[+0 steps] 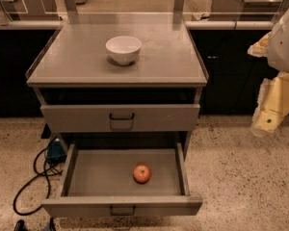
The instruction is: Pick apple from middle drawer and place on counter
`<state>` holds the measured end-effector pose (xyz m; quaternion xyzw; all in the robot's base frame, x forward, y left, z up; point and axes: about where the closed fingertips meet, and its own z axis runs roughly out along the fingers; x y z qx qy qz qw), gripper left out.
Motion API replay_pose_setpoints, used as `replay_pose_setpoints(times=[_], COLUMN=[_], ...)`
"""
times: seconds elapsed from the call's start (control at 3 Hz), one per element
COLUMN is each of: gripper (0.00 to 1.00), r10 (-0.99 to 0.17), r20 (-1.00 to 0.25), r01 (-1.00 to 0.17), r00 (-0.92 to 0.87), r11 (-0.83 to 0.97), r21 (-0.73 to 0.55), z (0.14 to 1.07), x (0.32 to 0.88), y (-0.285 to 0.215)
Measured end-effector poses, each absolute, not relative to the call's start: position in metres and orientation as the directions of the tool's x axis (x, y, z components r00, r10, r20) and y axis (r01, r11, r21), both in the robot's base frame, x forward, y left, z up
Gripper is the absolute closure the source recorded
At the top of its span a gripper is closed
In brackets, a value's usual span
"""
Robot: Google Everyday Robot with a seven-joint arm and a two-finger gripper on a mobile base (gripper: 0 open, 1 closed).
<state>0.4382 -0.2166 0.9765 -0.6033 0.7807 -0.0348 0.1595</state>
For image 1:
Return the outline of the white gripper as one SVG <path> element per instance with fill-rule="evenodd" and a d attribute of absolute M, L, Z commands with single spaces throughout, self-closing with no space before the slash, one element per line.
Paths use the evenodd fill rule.
<path fill-rule="evenodd" d="M 264 137 L 289 115 L 289 9 L 271 33 L 249 47 L 248 54 L 267 57 L 270 67 L 283 71 L 273 80 L 265 78 L 260 85 L 250 131 L 256 137 Z"/>

